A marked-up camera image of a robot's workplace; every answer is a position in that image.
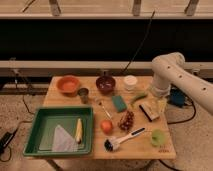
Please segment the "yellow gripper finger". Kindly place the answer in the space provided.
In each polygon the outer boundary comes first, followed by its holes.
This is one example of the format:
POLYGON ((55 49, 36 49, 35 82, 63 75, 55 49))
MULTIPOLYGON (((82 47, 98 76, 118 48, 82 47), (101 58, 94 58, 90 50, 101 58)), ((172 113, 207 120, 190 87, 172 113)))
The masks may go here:
POLYGON ((158 112, 160 114, 165 112, 166 105, 167 105, 167 100, 165 98, 161 98, 158 100, 158 112))
POLYGON ((153 115, 157 114, 157 103, 154 99, 149 99, 147 101, 147 106, 153 115))

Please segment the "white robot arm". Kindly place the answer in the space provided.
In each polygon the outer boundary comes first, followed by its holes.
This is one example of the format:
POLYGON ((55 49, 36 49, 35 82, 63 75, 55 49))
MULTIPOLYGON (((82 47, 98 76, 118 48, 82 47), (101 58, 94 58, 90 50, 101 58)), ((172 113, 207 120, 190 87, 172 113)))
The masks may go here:
POLYGON ((154 75, 150 91, 161 98, 175 85, 213 116, 213 84, 185 71, 184 63, 185 58, 179 52, 155 57, 151 62, 154 75))

